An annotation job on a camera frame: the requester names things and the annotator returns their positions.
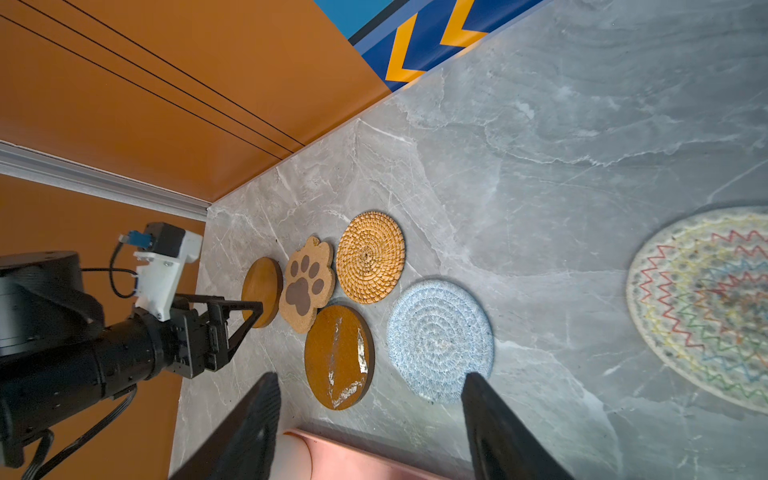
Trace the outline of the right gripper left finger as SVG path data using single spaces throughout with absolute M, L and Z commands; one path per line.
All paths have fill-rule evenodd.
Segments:
M 267 372 L 173 479 L 267 479 L 281 408 L 278 375 Z

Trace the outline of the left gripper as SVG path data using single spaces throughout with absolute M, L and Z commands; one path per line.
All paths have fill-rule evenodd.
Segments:
M 228 334 L 232 312 L 243 312 L 244 321 Z M 166 349 L 172 373 L 194 378 L 205 370 L 218 371 L 235 356 L 247 333 L 263 313 L 257 301 L 226 300 L 218 296 L 176 295 L 170 308 L 170 346 Z

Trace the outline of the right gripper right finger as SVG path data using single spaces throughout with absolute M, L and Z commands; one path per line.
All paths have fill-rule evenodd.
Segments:
M 482 375 L 477 372 L 466 375 L 461 401 L 477 479 L 572 477 Z

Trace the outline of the plain brown wooden coaster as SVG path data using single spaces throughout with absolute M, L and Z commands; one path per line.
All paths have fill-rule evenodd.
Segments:
M 248 270 L 241 292 L 242 301 L 260 302 L 263 312 L 253 328 L 268 326 L 277 316 L 283 290 L 283 274 L 279 263 L 268 257 L 256 260 Z

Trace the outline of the paw print cork coaster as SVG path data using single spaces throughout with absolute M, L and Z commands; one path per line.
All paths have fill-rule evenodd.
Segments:
M 334 250 L 328 242 L 310 236 L 288 260 L 279 313 L 298 334 L 309 332 L 318 311 L 333 295 L 336 284 L 333 257 Z

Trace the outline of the glossy dark brown coaster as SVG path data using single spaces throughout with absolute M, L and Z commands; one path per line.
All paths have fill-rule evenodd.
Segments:
M 375 346 L 364 317 L 345 305 L 322 309 L 307 334 L 305 373 L 315 398 L 340 411 L 358 403 L 374 375 Z

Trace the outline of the blue grey woven coaster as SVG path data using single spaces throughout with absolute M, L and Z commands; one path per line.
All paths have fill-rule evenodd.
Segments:
M 413 393 L 438 404 L 460 401 L 465 377 L 491 374 L 494 337 L 474 296 L 442 279 L 414 283 L 387 325 L 388 355 Z

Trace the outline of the woven rattan coaster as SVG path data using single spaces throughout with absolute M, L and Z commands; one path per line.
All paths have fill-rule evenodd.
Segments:
M 345 294 L 359 304 L 373 304 L 395 288 L 405 265 L 405 240 L 388 215 L 369 211 L 355 217 L 344 231 L 336 271 Z

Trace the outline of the white zigzag woven coaster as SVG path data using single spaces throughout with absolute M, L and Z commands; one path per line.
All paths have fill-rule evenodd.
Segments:
M 697 387 L 767 410 L 767 209 L 689 216 L 637 251 L 625 288 L 649 348 Z

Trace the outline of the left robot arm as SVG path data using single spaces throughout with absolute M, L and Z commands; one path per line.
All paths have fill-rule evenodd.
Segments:
M 1 463 L 39 479 L 132 403 L 140 382 L 168 370 L 193 378 L 229 363 L 263 313 L 258 301 L 175 294 L 170 319 L 135 306 L 106 325 L 71 251 L 1 259 Z M 54 457 L 53 426 L 107 399 L 120 404 Z

